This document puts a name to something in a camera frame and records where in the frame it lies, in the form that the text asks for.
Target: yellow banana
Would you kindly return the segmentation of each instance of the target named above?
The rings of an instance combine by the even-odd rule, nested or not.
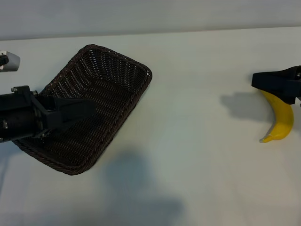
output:
[[[292,107],[271,93],[263,90],[261,90],[261,92],[272,106],[276,118],[274,128],[265,138],[261,140],[261,142],[267,143],[271,140],[281,140],[290,133],[293,127]]]

